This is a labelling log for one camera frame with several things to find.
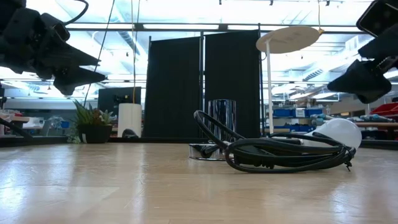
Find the black pole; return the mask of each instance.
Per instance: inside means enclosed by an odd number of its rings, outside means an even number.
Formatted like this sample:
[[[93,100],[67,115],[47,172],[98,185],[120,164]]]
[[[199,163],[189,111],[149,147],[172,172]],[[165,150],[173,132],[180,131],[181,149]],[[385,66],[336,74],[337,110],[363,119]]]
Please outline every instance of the black pole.
[[[152,36],[149,36],[149,43],[148,43],[147,81],[148,81],[149,66],[150,66],[149,54],[150,54],[150,45],[151,45],[151,44],[152,44]],[[147,108],[147,104],[145,103],[145,105],[144,105],[144,124],[145,124],[145,121],[146,121],[146,119],[145,119],[145,112],[147,111],[146,108]]]
[[[261,37],[261,25],[258,23],[259,27],[259,38]],[[262,58],[261,58],[261,52],[259,52],[259,68],[260,68],[260,104],[261,104],[261,136],[265,137],[265,128],[266,128],[266,115],[264,111],[264,90],[263,90],[263,85],[262,85]]]
[[[148,42],[148,66],[147,66],[147,79],[148,79],[148,71],[149,71],[149,54],[150,54],[150,45],[152,44],[152,36],[149,36],[149,42]]]
[[[204,94],[203,94],[203,77],[205,76],[204,59],[205,59],[205,35],[200,32],[199,44],[199,110],[205,111]],[[199,137],[203,138],[203,132],[199,130]]]

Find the green plant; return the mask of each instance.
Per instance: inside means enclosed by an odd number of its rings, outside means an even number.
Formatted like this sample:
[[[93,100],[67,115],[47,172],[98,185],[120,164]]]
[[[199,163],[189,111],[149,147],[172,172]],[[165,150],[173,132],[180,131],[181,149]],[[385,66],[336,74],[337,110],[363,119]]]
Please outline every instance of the green plant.
[[[109,125],[113,120],[111,117],[113,112],[108,113],[108,111],[102,112],[99,109],[94,109],[90,103],[87,109],[77,100],[73,103],[76,106],[76,117],[73,122],[77,126],[82,124]]]
[[[74,144],[80,143],[79,131],[77,130],[76,123],[73,123],[71,125],[69,133],[67,134],[67,137],[68,137],[67,143],[74,143]]]

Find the white wall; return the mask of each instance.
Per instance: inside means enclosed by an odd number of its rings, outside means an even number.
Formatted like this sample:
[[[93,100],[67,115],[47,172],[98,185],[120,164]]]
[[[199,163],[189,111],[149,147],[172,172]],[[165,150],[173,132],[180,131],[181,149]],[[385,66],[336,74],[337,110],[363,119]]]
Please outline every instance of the white wall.
[[[386,103],[391,103],[391,98],[381,98],[376,102],[370,104],[370,108],[377,108],[384,104],[384,100]],[[351,112],[351,111],[359,111],[365,110],[366,114],[369,114],[368,105],[361,103],[359,100],[354,100],[353,97],[343,98],[341,102],[333,103],[330,106],[330,113],[337,114],[343,112]]]

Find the metal base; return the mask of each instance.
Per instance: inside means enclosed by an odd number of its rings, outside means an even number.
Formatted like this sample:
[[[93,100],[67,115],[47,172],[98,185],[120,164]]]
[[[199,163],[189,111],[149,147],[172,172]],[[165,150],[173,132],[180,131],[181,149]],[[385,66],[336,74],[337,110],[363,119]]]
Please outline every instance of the metal base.
[[[225,161],[225,155],[222,149],[217,149],[209,158],[203,158],[200,154],[200,150],[206,146],[214,146],[214,144],[190,144],[189,158],[205,161]]]

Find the black power cord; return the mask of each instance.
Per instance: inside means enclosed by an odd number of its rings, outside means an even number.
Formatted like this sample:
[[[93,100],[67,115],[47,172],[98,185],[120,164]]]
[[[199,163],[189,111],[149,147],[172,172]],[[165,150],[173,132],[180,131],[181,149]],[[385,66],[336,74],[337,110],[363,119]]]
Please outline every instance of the black power cord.
[[[71,24],[71,23],[73,23],[73,22],[76,22],[78,19],[80,19],[80,18],[87,12],[87,9],[88,9],[88,2],[86,2],[85,0],[75,0],[75,1],[83,2],[84,4],[86,4],[86,6],[85,6],[85,8],[82,10],[82,12],[81,12],[79,15],[77,15],[75,18],[69,20],[68,22],[64,22],[63,25],[65,25],[65,26],[66,26],[66,25],[69,25],[69,24]]]
[[[350,160],[354,157],[356,149],[345,146],[334,139],[316,133],[316,136],[304,136],[300,134],[277,133],[271,134],[270,138],[245,139],[238,133],[230,130],[220,122],[202,111],[193,114],[195,121],[206,136],[218,147],[224,150],[225,159],[232,168],[257,174],[283,174],[303,172],[308,170],[329,169],[345,164],[349,170],[352,166]],[[203,118],[213,123],[226,133],[232,135],[237,141],[227,144],[218,139],[205,125]],[[317,141],[330,145],[330,147],[310,147],[291,144],[273,137],[287,137]],[[275,169],[275,166],[286,167]]]
[[[105,44],[105,40],[106,40],[106,34],[108,34],[108,27],[109,27],[109,24],[111,23],[111,18],[112,18],[112,12],[113,12],[114,3],[115,3],[115,0],[113,0],[113,2],[112,2],[111,12],[109,13],[108,23],[106,24],[106,29],[105,29],[104,38],[103,38],[103,40],[102,40],[101,49],[99,50],[98,63],[95,65],[94,73],[97,71],[98,65],[100,64],[100,58],[101,58],[102,50],[103,50],[103,48],[104,48],[104,44]],[[91,88],[91,83],[88,85],[88,89],[87,89],[87,92],[86,92],[85,101],[84,101],[84,103],[83,103],[83,106],[86,106],[87,96],[88,96],[88,93],[90,92],[90,88]]]

